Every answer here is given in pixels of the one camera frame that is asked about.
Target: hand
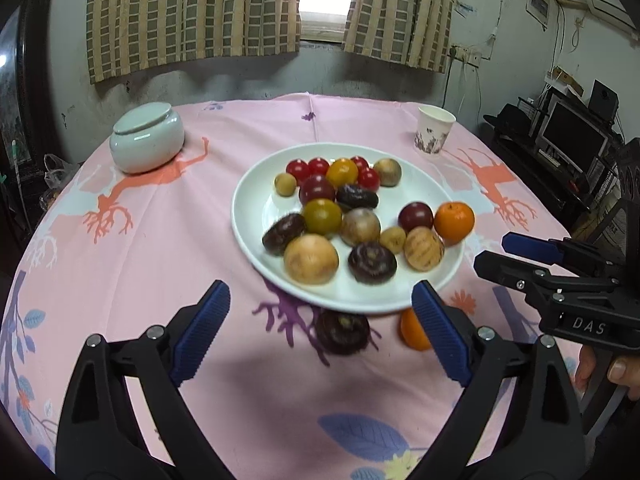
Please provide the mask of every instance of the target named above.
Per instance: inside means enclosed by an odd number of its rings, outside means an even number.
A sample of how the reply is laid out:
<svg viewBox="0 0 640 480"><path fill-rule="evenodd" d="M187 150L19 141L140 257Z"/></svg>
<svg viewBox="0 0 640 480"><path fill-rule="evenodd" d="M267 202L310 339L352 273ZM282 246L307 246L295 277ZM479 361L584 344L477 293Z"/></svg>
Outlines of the hand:
<svg viewBox="0 0 640 480"><path fill-rule="evenodd" d="M596 367L596 355L590 346L580 350L580 364L575 371L575 387L584 391ZM629 387L628 397L640 399L640 357L618 357L607 373L609 381Z"/></svg>

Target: air conditioner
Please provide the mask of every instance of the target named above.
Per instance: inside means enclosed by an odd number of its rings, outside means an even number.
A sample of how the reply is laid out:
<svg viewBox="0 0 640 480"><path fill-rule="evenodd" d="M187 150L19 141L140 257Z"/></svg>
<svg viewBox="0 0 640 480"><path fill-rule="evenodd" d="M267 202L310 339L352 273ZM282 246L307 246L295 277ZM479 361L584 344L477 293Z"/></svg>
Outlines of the air conditioner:
<svg viewBox="0 0 640 480"><path fill-rule="evenodd" d="M626 13L620 0L586 0L589 10L604 22L624 30L627 34L636 36L638 29Z"/></svg>

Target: dark red cherry tomato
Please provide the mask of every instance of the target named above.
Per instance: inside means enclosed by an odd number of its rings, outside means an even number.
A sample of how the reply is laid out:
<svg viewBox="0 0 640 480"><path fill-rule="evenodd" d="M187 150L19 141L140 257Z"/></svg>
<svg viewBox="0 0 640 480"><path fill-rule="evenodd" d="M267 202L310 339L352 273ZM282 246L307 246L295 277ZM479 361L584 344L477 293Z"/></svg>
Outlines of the dark red cherry tomato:
<svg viewBox="0 0 640 480"><path fill-rule="evenodd" d="M312 175L325 176L328 170L329 163L324 158L317 156L309 161L309 173Z"/></svg>
<svg viewBox="0 0 640 480"><path fill-rule="evenodd" d="M367 162L367 159L365 159L362 156L352 156L351 160L356 163L356 167L358 168L358 171L362 171L365 168L369 167L369 163Z"/></svg>
<svg viewBox="0 0 640 480"><path fill-rule="evenodd" d="M366 189L377 191L380 189L380 177L373 168L364 168L358 174L358 184Z"/></svg>
<svg viewBox="0 0 640 480"><path fill-rule="evenodd" d="M398 225L407 233L420 226L431 229L433 211L423 202L411 202L404 206L398 215Z"/></svg>
<svg viewBox="0 0 640 480"><path fill-rule="evenodd" d="M292 174L296 178L296 181L299 186L302 186L302 183L309 176L309 166L304 160L300 158L297 158L296 160L292 160L289 164L287 164L286 171L287 173Z"/></svg>
<svg viewBox="0 0 640 480"><path fill-rule="evenodd" d="M298 198L302 205L306 205L307 202L311 202L316 198L325 198L333 201L335 199L335 189L324 175L311 175L300 186Z"/></svg>

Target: white plate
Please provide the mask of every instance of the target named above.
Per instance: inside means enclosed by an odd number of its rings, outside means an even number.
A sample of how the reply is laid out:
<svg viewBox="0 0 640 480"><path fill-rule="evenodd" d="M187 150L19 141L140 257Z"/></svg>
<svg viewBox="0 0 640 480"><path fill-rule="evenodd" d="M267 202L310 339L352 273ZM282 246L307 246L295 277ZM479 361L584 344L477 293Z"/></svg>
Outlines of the white plate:
<svg viewBox="0 0 640 480"><path fill-rule="evenodd" d="M411 292L420 280L429 280L439 290L445 286L460 266L464 242L447 248L440 264L429 272L411 269L402 255L398 256L396 275L382 285L364 285L356 282L349 271L347 257L351 248L336 236L332 243L340 257L340 267L334 278L325 285L302 285L294 282L284 269L283 258L267 254L262 246L262 236L280 218L302 209L298 192L284 198L275 192L273 179L283 173L289 161L295 158L311 160L321 156L328 161L341 157L360 155L370 164L380 158L391 157L402 166L402 179L396 187L381 187L378 191L380 203L374 210L382 229L397 224L398 213L409 202L427 203L435 212L451 197L430 176L413 164L388 153L352 144L322 142L302 144L287 148L258 162L247 171L233 196L231 203L231 225L242 252L267 280L282 290L310 304L341 312L356 314L386 314L411 305Z"/></svg>

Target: screw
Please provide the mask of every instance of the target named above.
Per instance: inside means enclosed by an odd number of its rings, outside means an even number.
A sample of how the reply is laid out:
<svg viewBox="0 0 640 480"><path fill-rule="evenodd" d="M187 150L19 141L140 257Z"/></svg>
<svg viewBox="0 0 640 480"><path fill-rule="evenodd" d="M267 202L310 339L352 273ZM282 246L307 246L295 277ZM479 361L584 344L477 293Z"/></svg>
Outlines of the screw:
<svg viewBox="0 0 640 480"><path fill-rule="evenodd" d="M90 346L91 348L95 348L100 344L100 341L102 341L102 338L100 337L100 334L91 334L86 339L86 345Z"/></svg>
<svg viewBox="0 0 640 480"><path fill-rule="evenodd" d="M540 344L546 348L552 348L556 345L556 340L553 336L545 334L540 338Z"/></svg>
<svg viewBox="0 0 640 480"><path fill-rule="evenodd" d="M158 339L162 337L164 334L164 326L162 325L153 325L146 329L146 336L149 339Z"/></svg>
<svg viewBox="0 0 640 480"><path fill-rule="evenodd" d="M495 332L494 329L489 326L481 326L478 329L478 335L480 336L480 339L491 341L491 339L495 337Z"/></svg>

